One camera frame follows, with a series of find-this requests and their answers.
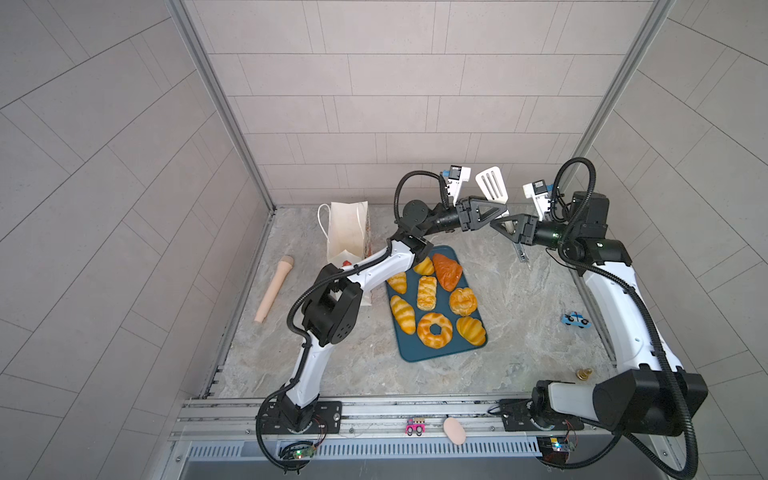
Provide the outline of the steel tongs cream tips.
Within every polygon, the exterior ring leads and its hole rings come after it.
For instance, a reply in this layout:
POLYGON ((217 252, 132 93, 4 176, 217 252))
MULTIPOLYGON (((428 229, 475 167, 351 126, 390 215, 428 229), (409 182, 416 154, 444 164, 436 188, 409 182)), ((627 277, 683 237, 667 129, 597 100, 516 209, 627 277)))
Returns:
POLYGON ((487 200, 507 204, 508 191, 504 176, 498 166, 485 169, 475 175, 475 180, 487 200))

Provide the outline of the braided yellow pastry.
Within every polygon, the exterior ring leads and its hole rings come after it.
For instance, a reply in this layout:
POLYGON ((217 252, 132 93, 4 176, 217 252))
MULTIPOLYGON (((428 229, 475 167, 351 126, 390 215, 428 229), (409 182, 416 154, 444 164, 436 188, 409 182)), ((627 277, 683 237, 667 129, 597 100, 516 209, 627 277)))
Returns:
POLYGON ((432 311, 437 303, 437 279, 434 276, 422 276, 417 291, 417 307, 422 311, 432 311))

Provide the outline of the yellow croissant tray corner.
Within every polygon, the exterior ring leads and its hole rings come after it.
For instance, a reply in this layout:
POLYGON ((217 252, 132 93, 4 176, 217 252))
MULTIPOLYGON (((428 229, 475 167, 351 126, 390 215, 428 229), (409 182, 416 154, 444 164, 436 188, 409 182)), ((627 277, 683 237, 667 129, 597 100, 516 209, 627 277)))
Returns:
POLYGON ((456 330, 459 335, 471 345, 483 346, 487 341, 487 332, 481 320, 465 316, 456 322, 456 330))

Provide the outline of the floral paper bag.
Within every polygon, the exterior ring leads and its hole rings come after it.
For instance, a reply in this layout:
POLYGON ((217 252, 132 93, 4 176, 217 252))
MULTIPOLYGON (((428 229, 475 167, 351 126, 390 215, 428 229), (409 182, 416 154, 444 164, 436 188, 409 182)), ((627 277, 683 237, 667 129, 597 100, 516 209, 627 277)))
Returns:
POLYGON ((321 204, 317 209, 317 220, 326 238, 329 263, 341 268, 372 255, 367 201, 321 204))

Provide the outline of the ring donut bread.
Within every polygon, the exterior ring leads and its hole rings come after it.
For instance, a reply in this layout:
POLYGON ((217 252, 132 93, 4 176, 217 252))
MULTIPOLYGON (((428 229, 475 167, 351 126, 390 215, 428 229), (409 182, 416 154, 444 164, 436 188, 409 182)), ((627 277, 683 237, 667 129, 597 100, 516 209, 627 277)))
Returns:
POLYGON ((436 312, 425 314, 418 322, 417 335, 428 348, 439 350, 453 339, 453 324, 444 315, 436 312))

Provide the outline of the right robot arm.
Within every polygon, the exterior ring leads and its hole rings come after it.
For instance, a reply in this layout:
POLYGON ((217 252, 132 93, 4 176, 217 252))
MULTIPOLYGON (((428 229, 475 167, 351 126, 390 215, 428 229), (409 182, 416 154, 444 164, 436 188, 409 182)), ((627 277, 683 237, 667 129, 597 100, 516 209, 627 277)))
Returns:
POLYGON ((708 395, 707 385, 668 351, 637 289, 630 255, 621 241, 606 238, 609 201, 594 192, 594 164, 574 157, 558 172, 564 174, 577 164, 588 172, 587 187, 565 204, 555 180, 550 220, 517 214, 499 217, 491 226, 516 245, 554 249, 583 279, 607 327, 617 373, 594 386, 540 381, 527 405, 528 414, 540 429, 552 427, 560 415, 612 433, 606 447, 573 463, 575 469, 596 463, 625 438, 665 475, 692 479, 699 462, 693 416, 708 395))

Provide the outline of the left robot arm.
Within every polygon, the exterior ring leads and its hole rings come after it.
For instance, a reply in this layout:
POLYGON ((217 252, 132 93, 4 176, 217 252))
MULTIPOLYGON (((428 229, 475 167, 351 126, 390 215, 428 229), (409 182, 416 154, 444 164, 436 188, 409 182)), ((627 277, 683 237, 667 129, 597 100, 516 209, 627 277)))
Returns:
POLYGON ((357 323, 363 296, 387 279, 409 270, 433 249, 432 234, 460 230, 476 231, 507 210, 504 200, 479 196, 454 198, 442 174, 426 170, 406 173, 398 182, 393 198, 397 230, 386 239, 386 247, 351 266, 325 265, 314 283, 289 309, 288 329, 302 338, 301 353, 290 379, 261 403, 255 417, 255 436, 266 459, 285 474, 300 472, 309 461, 292 460, 271 453, 263 439, 264 419, 270 406, 293 433, 307 430, 315 419, 320 383, 335 346, 357 323), (421 200, 400 206, 401 191, 412 177, 424 176, 438 182, 440 201, 433 207, 421 200))

